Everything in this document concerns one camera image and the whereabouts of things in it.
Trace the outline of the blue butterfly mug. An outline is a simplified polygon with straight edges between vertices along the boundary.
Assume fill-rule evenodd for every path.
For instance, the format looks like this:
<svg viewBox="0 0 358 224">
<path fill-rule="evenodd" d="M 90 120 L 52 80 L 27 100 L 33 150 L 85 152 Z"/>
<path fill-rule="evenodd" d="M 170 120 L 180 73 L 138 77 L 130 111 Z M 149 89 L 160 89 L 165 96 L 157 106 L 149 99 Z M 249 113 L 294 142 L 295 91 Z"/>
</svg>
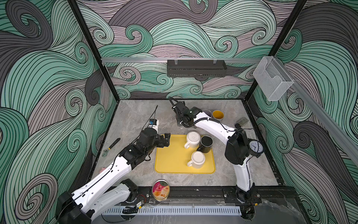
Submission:
<svg viewBox="0 0 358 224">
<path fill-rule="evenodd" d="M 224 118 L 224 113 L 220 110 L 215 110 L 212 112 L 212 117 L 216 120 L 222 120 Z"/>
</svg>

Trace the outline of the pink ceramic mug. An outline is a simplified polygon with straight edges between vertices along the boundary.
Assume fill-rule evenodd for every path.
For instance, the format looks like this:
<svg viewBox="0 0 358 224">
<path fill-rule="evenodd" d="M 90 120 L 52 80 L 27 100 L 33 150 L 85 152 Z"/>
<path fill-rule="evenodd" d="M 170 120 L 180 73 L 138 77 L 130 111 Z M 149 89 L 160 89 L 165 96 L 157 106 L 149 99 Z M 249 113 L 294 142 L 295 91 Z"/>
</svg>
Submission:
<svg viewBox="0 0 358 224">
<path fill-rule="evenodd" d="M 208 110 L 208 109 L 203 109 L 202 111 L 203 111 L 207 116 L 212 117 L 212 112 L 211 112 L 210 110 Z"/>
</svg>

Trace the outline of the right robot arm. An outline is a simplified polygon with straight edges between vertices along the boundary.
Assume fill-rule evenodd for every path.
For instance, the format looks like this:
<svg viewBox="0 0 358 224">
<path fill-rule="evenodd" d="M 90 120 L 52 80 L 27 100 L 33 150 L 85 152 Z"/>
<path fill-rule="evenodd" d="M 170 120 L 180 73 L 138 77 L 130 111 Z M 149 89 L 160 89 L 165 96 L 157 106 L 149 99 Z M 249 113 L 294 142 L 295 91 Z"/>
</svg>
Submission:
<svg viewBox="0 0 358 224">
<path fill-rule="evenodd" d="M 262 144 L 257 140 L 249 139 L 239 124 L 231 128 L 219 120 L 211 118 L 197 107 L 189 109 L 185 102 L 172 97 L 169 98 L 169 101 L 179 126 L 199 127 L 226 145 L 225 157 L 234 166 L 237 198 L 241 202 L 251 200 L 254 182 L 250 176 L 249 160 L 252 157 L 260 157 L 264 152 Z"/>
</svg>

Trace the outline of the white ceramic mug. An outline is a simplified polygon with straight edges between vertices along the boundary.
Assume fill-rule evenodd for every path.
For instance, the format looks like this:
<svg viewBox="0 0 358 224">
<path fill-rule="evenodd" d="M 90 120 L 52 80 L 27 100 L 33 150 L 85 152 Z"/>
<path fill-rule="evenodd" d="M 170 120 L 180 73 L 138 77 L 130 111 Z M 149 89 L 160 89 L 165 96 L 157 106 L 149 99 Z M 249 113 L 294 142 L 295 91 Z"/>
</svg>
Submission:
<svg viewBox="0 0 358 224">
<path fill-rule="evenodd" d="M 188 167 L 193 167 L 194 169 L 200 169 L 205 163 L 205 155 L 200 151 L 195 151 L 191 155 L 191 160 L 187 163 Z"/>
</svg>

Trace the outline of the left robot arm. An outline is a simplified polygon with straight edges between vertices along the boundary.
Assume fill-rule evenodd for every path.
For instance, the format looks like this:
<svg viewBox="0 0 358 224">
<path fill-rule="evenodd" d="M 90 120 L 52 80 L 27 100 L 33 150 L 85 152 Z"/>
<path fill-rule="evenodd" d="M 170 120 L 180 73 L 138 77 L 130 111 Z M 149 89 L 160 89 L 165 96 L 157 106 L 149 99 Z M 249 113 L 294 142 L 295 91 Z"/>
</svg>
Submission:
<svg viewBox="0 0 358 224">
<path fill-rule="evenodd" d="M 118 180 L 142 163 L 157 147 L 170 145 L 170 133 L 159 135 L 154 128 L 147 127 L 139 137 L 121 150 L 114 161 L 94 179 L 72 193 L 62 193 L 56 205 L 56 220 L 59 224 L 90 224 L 99 215 L 121 202 L 133 202 L 138 186 L 130 179 Z"/>
</svg>

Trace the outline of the white ribbed-base mug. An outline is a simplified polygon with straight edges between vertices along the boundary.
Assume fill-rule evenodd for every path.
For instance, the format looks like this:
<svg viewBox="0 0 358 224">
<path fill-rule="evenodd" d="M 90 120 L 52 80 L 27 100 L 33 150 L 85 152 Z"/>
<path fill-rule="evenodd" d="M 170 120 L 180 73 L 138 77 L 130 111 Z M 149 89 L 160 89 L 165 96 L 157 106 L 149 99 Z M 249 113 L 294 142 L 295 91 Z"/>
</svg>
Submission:
<svg viewBox="0 0 358 224">
<path fill-rule="evenodd" d="M 191 131 L 186 135 L 185 149 L 196 148 L 199 146 L 201 136 L 198 132 Z"/>
</svg>

